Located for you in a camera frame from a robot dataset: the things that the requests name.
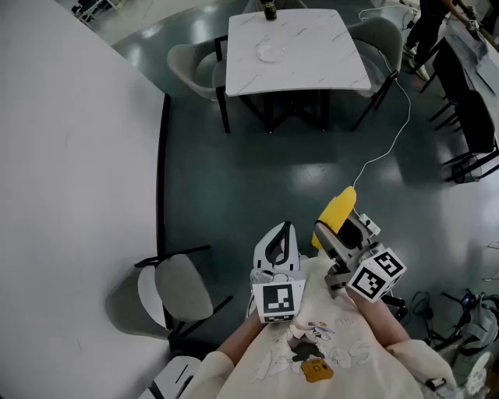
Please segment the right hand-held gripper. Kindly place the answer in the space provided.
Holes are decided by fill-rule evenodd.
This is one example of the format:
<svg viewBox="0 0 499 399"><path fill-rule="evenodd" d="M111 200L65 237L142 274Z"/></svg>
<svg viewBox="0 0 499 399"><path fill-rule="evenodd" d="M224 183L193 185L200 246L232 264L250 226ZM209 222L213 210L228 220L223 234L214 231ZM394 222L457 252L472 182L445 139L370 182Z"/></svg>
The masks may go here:
<svg viewBox="0 0 499 399"><path fill-rule="evenodd" d="M381 242L371 243L370 231L350 213L338 233L316 221L314 233L333 264L324 277L333 297L350 288L374 303L387 294L406 272L395 252Z"/></svg>

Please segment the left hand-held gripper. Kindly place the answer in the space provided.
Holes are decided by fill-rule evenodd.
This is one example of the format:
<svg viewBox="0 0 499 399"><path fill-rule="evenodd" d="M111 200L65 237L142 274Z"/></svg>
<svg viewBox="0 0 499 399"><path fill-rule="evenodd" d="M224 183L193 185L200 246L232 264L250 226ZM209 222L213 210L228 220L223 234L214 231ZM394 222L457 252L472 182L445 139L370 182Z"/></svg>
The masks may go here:
<svg viewBox="0 0 499 399"><path fill-rule="evenodd" d="M256 245L250 273L246 318L257 311L261 323L291 321L299 312L306 285L300 270L296 230L290 221L271 229Z"/></svg>

